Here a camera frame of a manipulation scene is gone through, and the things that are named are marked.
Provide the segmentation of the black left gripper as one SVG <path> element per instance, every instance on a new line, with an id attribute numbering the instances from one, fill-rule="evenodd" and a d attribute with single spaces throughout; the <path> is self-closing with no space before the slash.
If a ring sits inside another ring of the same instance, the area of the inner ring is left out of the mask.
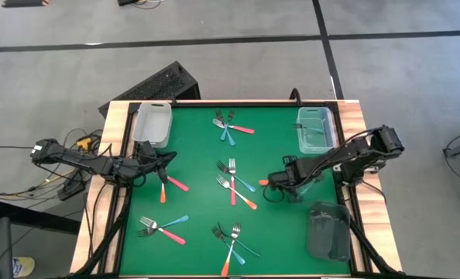
<path id="1" fill-rule="evenodd" d="M 139 163 L 139 174 L 146 176 L 155 173 L 164 184 L 168 182 L 166 168 L 176 155 L 176 152 L 156 151 L 149 141 L 135 145 L 135 158 Z"/>

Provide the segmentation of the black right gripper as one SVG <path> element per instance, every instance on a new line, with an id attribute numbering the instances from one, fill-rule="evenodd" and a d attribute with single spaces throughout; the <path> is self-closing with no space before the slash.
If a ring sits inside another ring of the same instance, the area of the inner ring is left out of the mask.
<path id="1" fill-rule="evenodd" d="M 301 188 L 316 177 L 312 172 L 318 166 L 318 159 L 287 155 L 283 157 L 283 164 L 285 171 L 269 175 L 268 187 L 272 191 L 286 191 L 288 202 L 302 202 L 305 191 Z"/>

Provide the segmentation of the silver fork pink handle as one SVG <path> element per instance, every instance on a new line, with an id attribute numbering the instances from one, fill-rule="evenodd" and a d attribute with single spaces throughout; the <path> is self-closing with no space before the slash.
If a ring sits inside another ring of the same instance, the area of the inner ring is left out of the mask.
<path id="1" fill-rule="evenodd" d="M 230 158 L 228 160 L 228 168 L 231 175 L 231 204 L 232 206 L 236 205 L 236 194 L 235 190 L 235 159 Z"/>
<path id="2" fill-rule="evenodd" d="M 173 234 L 167 230 L 165 230 L 165 228 L 162 228 L 157 222 L 155 222 L 154 220 L 152 219 L 149 219 L 145 216 L 141 217 L 140 220 L 139 220 L 143 225 L 145 225 L 147 228 L 151 228 L 154 230 L 154 232 L 161 232 L 162 234 L 164 234 L 165 236 L 168 236 L 169 238 L 171 238 L 173 241 L 175 241 L 176 243 L 180 244 L 180 245 L 185 245 L 186 244 L 186 240 L 183 239 L 182 237 L 180 236 L 177 236 L 176 234 Z"/>
<path id="3" fill-rule="evenodd" d="M 229 125 L 229 124 L 224 124 L 222 121 L 218 120 L 218 119 L 212 119 L 212 122 L 222 128 L 222 129 L 234 129 L 234 130 L 238 130 L 240 132 L 243 132 L 243 133 L 248 133 L 248 134 L 254 134 L 255 133 L 255 130 L 254 129 L 249 129 L 249 128 L 245 128 L 245 127 L 241 127 L 241 126 L 234 126 L 234 125 Z"/>
<path id="4" fill-rule="evenodd" d="M 168 176 L 167 177 L 168 181 L 177 186 L 179 189 L 182 191 L 189 191 L 189 187 L 186 186 L 185 184 L 181 183 L 180 181 L 176 180 L 175 178 Z"/>

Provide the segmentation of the forks pair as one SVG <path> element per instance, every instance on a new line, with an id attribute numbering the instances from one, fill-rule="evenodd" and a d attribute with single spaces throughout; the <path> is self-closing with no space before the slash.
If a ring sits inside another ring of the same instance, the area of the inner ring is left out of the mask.
<path id="1" fill-rule="evenodd" d="M 221 110 L 221 109 L 217 108 L 217 109 L 215 110 L 216 119 L 218 119 L 218 111 L 219 111 L 219 110 Z M 233 140 L 233 138 L 232 138 L 232 136 L 230 135 L 229 131 L 228 131 L 228 135 L 227 135 L 227 137 L 226 137 L 225 140 L 228 140 L 231 146 L 234 146 L 234 145 L 235 145 L 235 141 Z"/>

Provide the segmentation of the light grey plastic bin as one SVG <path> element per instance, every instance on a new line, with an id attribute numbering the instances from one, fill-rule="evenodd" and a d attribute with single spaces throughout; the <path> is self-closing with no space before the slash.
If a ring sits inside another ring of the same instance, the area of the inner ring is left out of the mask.
<path id="1" fill-rule="evenodd" d="M 169 143 L 172 120 L 170 103 L 142 103 L 132 138 L 139 143 L 149 142 L 153 148 L 165 148 Z"/>

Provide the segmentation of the clear plastic bin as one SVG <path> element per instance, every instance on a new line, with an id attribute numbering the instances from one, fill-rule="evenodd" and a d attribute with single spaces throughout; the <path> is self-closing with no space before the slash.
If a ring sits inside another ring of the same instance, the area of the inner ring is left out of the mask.
<path id="1" fill-rule="evenodd" d="M 297 129 L 299 149 L 304 154 L 321 154 L 337 146 L 335 123 L 332 112 L 327 107 L 302 107 L 297 113 L 297 121 L 306 127 L 324 130 L 324 134 Z"/>

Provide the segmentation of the green table mat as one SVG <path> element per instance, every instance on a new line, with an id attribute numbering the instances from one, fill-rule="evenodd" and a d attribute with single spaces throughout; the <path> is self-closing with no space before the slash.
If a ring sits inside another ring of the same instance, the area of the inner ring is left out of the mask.
<path id="1" fill-rule="evenodd" d="M 304 199 L 291 204 L 286 199 L 274 203 L 265 200 L 259 180 L 284 169 L 283 157 L 300 156 L 295 107 L 237 108 L 233 123 L 254 129 L 254 134 L 232 132 L 235 145 L 222 142 L 221 129 L 214 125 L 213 108 L 176 108 L 168 150 L 177 152 L 167 168 L 168 174 L 189 187 L 182 191 L 174 184 L 165 185 L 166 202 L 160 202 L 161 182 L 155 174 L 139 179 L 132 194 L 125 233 L 120 273 L 133 275 L 219 275 L 229 248 L 211 229 L 220 223 L 230 234 L 241 224 L 238 240 L 259 253 L 256 257 L 235 241 L 233 250 L 244 260 L 241 265 L 231 256 L 232 275 L 309 275 L 347 274 L 346 262 L 313 258 L 307 251 L 307 221 L 316 201 L 336 202 L 333 177 L 324 172 L 320 182 L 305 191 Z M 231 190 L 222 187 L 216 177 L 231 183 L 231 175 L 218 169 L 221 161 L 235 158 L 236 176 L 252 185 L 251 192 L 235 179 L 235 190 L 258 208 L 252 210 Z M 147 227 L 139 220 L 145 216 L 160 226 L 184 215 L 189 220 L 165 230 L 186 240 L 180 245 L 157 231 L 138 237 Z"/>

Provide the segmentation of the dark grey plastic bin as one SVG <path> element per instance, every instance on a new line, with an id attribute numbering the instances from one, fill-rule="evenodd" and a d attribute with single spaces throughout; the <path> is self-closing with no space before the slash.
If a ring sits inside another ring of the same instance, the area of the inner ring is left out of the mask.
<path id="1" fill-rule="evenodd" d="M 350 260 L 350 214 L 344 205 L 316 201 L 311 206 L 307 223 L 307 251 L 312 257 L 323 260 Z"/>

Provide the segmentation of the black floor bar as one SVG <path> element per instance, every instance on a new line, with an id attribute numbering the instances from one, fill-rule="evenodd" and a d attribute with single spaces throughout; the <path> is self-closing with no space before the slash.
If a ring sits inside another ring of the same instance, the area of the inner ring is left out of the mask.
<path id="1" fill-rule="evenodd" d="M 38 212 L 0 201 L 0 218 L 4 217 L 16 225 L 73 235 L 77 235 L 81 227 L 81 222 L 67 217 Z"/>

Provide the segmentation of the yellow white packet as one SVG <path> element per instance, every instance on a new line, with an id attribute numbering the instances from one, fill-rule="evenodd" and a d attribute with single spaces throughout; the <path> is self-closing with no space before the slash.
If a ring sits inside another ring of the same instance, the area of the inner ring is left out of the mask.
<path id="1" fill-rule="evenodd" d="M 13 257 L 12 272 L 14 278 L 29 276 L 35 269 L 36 262 L 32 257 Z"/>

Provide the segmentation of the black bar orange end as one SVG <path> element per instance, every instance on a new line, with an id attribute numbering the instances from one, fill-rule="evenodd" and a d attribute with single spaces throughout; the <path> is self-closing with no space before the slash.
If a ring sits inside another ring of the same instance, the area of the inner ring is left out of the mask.
<path id="1" fill-rule="evenodd" d="M 27 8 L 49 5 L 49 0 L 2 0 L 3 8 Z"/>

